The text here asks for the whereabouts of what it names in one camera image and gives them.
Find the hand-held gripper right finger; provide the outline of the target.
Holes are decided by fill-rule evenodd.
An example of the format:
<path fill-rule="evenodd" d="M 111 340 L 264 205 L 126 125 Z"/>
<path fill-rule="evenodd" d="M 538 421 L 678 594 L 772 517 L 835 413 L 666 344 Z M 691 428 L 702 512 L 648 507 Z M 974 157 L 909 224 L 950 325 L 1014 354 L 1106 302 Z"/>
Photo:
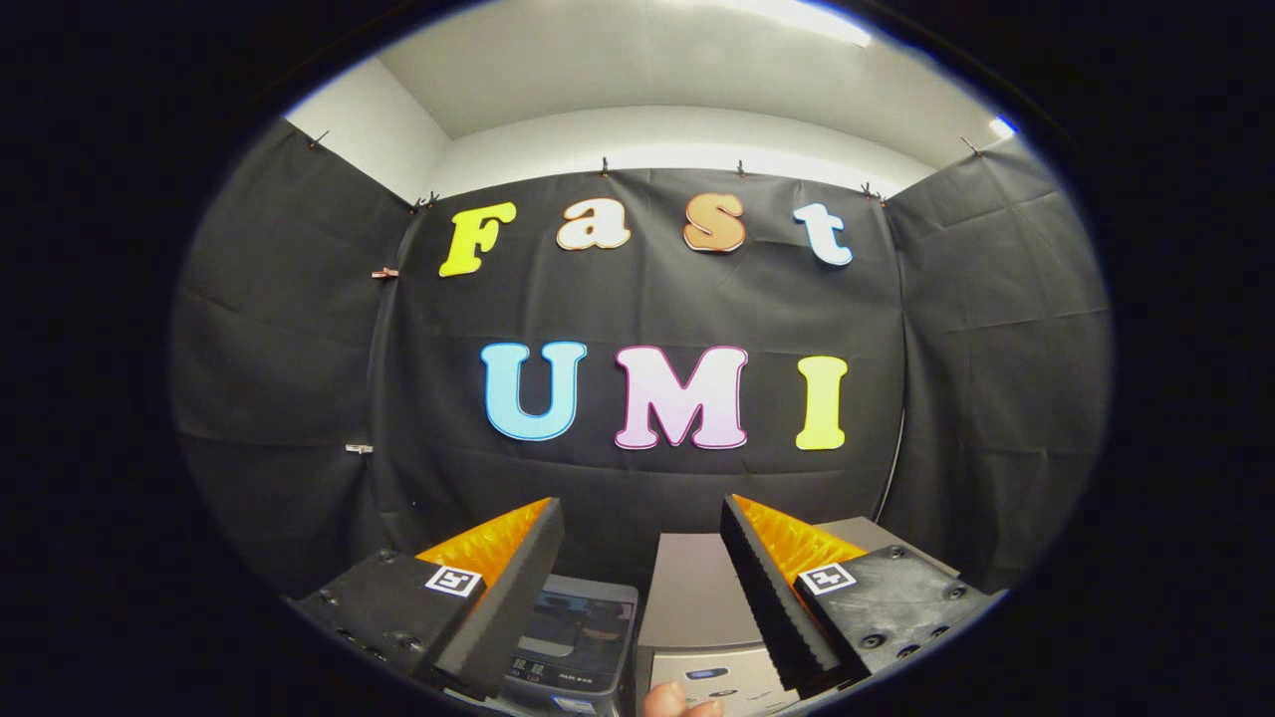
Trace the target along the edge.
<path fill-rule="evenodd" d="M 861 549 L 737 494 L 719 535 L 782 685 L 802 698 L 892 671 L 1000 600 L 905 543 Z"/>

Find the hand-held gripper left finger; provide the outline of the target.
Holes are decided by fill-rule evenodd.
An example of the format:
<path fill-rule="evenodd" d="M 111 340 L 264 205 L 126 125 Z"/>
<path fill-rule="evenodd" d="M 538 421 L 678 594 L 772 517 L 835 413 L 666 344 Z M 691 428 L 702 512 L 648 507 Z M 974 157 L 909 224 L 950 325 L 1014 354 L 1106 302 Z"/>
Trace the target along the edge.
<path fill-rule="evenodd" d="M 292 610 L 379 669 L 483 702 L 499 695 L 564 536 L 562 504 L 546 498 L 417 554 L 379 549 Z"/>

